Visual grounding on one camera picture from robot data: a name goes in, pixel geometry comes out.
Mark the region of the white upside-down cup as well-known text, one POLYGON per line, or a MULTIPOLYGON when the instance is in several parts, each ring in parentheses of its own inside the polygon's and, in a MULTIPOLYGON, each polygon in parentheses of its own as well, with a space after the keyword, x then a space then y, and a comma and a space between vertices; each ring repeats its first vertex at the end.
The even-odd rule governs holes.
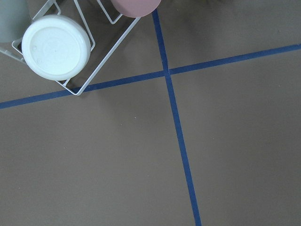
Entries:
POLYGON ((22 39, 29 68, 52 81, 71 79, 86 66, 91 43, 86 31, 72 19, 48 15, 33 22, 22 39))

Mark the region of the grey-blue upside-down cup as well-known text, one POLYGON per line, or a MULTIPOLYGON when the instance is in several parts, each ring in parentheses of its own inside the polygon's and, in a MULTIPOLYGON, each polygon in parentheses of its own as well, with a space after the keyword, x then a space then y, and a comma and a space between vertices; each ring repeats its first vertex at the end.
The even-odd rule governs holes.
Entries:
POLYGON ((0 1, 0 42, 21 38, 31 24, 26 0, 0 1))

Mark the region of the pink upside-down cup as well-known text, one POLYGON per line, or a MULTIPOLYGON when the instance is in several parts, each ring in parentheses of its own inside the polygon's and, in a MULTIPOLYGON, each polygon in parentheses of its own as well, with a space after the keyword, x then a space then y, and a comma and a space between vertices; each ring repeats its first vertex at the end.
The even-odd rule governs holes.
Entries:
POLYGON ((161 0, 111 0, 111 3, 122 15, 136 18, 152 13, 161 0))

